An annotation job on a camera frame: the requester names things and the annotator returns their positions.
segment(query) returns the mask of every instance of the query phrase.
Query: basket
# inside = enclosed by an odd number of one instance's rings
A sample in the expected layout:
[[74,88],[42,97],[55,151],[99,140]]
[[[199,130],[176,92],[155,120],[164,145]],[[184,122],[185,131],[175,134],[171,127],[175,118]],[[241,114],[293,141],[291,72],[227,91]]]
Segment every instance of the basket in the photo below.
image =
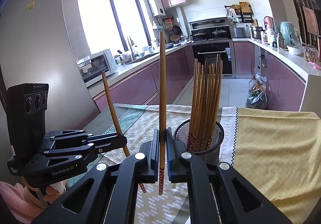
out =
[[[188,142],[189,121],[190,120],[186,120],[183,123],[181,123],[175,130],[174,136],[173,136],[175,140],[183,142],[185,144],[185,147],[187,147],[187,142]],[[188,151],[188,152],[200,156],[201,159],[206,163],[217,165],[219,163],[219,147],[223,139],[224,139],[223,127],[221,124],[216,122],[209,149],[205,151],[200,151],[200,152],[191,152],[191,151]]]

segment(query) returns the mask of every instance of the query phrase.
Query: wooden chopstick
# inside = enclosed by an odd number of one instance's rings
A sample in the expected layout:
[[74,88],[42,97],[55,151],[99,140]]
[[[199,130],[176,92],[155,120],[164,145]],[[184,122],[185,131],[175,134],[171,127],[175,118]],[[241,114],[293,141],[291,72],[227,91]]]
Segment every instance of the wooden chopstick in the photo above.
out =
[[[119,125],[119,122],[118,122],[118,118],[117,118],[116,112],[115,112],[114,104],[113,104],[113,101],[112,101],[111,96],[110,96],[109,87],[108,87],[108,83],[107,83],[105,72],[102,72],[102,81],[104,83],[107,102],[108,102],[111,118],[113,119],[113,123],[114,123],[114,126],[115,126],[116,133],[119,134],[119,135],[123,135],[123,133],[121,131],[121,128],[120,128],[120,125]],[[125,145],[123,147],[123,151],[124,151],[124,154],[125,154],[126,157],[130,156],[130,153],[129,153],[127,145]],[[147,192],[142,183],[139,183],[139,186],[141,187],[142,192],[144,192],[144,193]]]
[[194,116],[194,122],[193,122],[192,141],[191,141],[190,151],[194,151],[195,142],[197,142],[195,138],[195,134],[196,134],[197,118],[198,118],[200,94],[201,94],[201,79],[202,79],[201,71],[202,71],[201,63],[198,63],[197,64],[197,89],[196,89],[196,102],[195,102],[195,116]]
[[204,121],[205,121],[205,118],[206,118],[206,114],[208,115],[208,106],[206,106],[206,102],[207,102],[207,98],[208,98],[207,90],[208,90],[208,65],[207,65],[207,61],[205,61],[202,115],[201,115],[201,123],[200,123],[200,129],[199,129],[199,133],[198,133],[196,151],[200,151],[202,138],[203,138],[203,131],[204,131]]
[[160,75],[159,75],[159,189],[163,194],[166,150],[166,60],[165,36],[160,32]]
[[195,132],[195,142],[193,150],[197,150],[198,145],[198,138],[201,126],[201,117],[202,117],[202,110],[203,110],[203,98],[204,98],[204,85],[205,85],[205,66],[202,65],[202,73],[201,73],[201,84],[200,84],[200,100],[199,100],[199,109],[198,109],[198,117],[196,123],[196,132]]
[[215,102],[215,111],[214,111],[214,116],[213,116],[213,122],[212,122],[212,127],[210,131],[210,137],[207,142],[207,149],[209,149],[211,145],[211,140],[212,140],[212,134],[214,133],[215,130],[215,124],[217,120],[217,113],[219,111],[219,98],[220,98],[220,92],[221,92],[221,87],[222,87],[222,72],[223,72],[223,61],[220,61],[220,69],[219,69],[219,85],[217,88],[217,95],[216,95],[216,102]]
[[195,59],[194,65],[194,84],[193,84],[193,98],[192,98],[192,110],[191,110],[191,119],[189,121],[189,131],[188,131],[188,141],[187,141],[187,148],[186,150],[190,150],[190,146],[192,143],[192,130],[194,125],[195,119],[195,105],[196,105],[196,89],[197,89],[197,72],[198,72],[198,61]]
[[207,121],[207,131],[206,134],[204,136],[204,141],[203,141],[203,145],[201,150],[204,151],[206,149],[207,146],[207,142],[208,142],[208,138],[211,135],[211,126],[212,126],[212,122],[213,122],[213,116],[215,113],[215,104],[216,104],[216,95],[217,95],[217,90],[218,90],[218,82],[219,82],[219,67],[220,65],[220,56],[219,54],[217,54],[216,57],[216,72],[215,72],[215,79],[214,79],[214,83],[213,83],[213,89],[212,89],[212,96],[211,96],[211,103],[210,103],[210,113],[208,116],[208,121]]
[[211,96],[213,94],[213,81],[212,81],[212,65],[208,66],[208,84],[207,84],[207,100],[206,100],[206,112],[205,112],[205,118],[204,118],[204,127],[203,127],[203,133],[202,133],[202,142],[201,147],[203,147],[203,140],[206,138],[206,133],[208,132],[208,117],[211,114]]

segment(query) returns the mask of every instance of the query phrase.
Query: camera lens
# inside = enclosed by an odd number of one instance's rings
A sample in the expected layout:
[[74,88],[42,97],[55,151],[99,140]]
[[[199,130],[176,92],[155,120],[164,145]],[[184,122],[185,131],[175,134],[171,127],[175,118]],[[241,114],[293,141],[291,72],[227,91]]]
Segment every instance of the camera lens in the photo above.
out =
[[36,111],[39,110],[40,105],[41,105],[41,96],[37,95],[36,99],[35,99],[35,109],[36,109]]
[[45,95],[43,96],[42,103],[43,103],[43,105],[46,105],[46,104],[47,104],[47,94],[45,94]]
[[30,113],[31,112],[31,108],[33,106],[33,100],[31,99],[31,97],[29,97],[27,99],[27,102],[26,102],[26,112],[27,113]]

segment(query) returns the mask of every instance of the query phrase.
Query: kitchen sink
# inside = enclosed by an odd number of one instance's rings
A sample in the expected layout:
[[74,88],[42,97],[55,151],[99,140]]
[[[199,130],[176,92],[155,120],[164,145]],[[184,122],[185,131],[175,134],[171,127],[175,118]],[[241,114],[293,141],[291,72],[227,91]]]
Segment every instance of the kitchen sink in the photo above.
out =
[[144,55],[143,57],[140,57],[140,58],[138,58],[138,59],[136,59],[136,60],[134,60],[134,61],[131,61],[130,63],[125,64],[125,65],[130,65],[130,64],[134,64],[134,63],[143,61],[143,60],[145,60],[145,59],[147,59],[147,58],[149,58],[149,57],[151,57],[151,56],[154,56],[154,55],[156,55],[156,54],[158,54],[158,53],[151,53],[151,54],[148,54],[148,55]]

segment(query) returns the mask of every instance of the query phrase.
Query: cutting board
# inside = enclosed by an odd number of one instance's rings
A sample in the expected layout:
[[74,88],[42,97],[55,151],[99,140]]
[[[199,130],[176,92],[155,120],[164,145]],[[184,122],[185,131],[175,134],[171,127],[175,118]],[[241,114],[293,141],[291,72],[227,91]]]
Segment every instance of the cutting board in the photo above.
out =
[[248,2],[240,2],[240,7],[242,13],[251,13],[251,9],[248,5]]

